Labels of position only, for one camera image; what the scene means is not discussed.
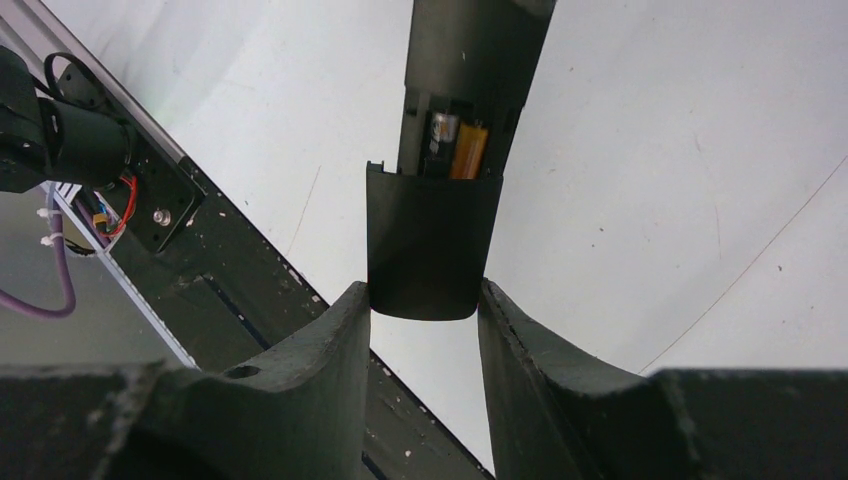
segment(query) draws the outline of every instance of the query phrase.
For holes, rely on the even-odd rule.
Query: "mounting hole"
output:
[[[261,371],[261,368],[253,365],[239,365],[224,372],[224,376],[233,380],[241,380],[242,378],[252,377]]]

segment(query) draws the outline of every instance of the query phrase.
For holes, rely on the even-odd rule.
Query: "battery compartment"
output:
[[[519,113],[408,89],[398,173],[444,180],[500,177]]]

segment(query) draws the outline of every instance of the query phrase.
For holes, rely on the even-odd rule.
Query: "white surface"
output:
[[[365,278],[410,1],[47,3],[328,300]],[[631,371],[848,366],[848,174],[790,222],[848,154],[846,21],[841,0],[560,2],[487,275]],[[372,332],[491,467],[475,322]]]

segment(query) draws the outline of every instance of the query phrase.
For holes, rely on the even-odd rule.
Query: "dark plastic casing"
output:
[[[457,320],[474,313],[503,172],[553,14],[553,0],[415,0],[398,173],[367,169],[371,307]],[[489,130],[476,180],[416,176],[428,112]]]

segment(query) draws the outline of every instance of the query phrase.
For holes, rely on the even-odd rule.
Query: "purple cable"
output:
[[[64,231],[62,214],[53,213],[54,211],[59,210],[59,205],[56,203],[56,199],[54,198],[55,191],[56,187],[53,183],[51,183],[47,194],[47,217],[50,222],[50,233],[62,234]],[[74,309],[77,307],[77,297],[74,293],[74,285],[71,282],[71,272],[68,270],[68,259],[65,256],[65,237],[63,235],[56,235],[53,237],[53,252],[56,254],[56,267],[59,271],[59,279],[62,281],[62,293],[65,296],[65,306],[59,310],[39,308],[9,295],[2,289],[0,289],[0,305],[18,313],[43,320],[65,318],[73,313]]]

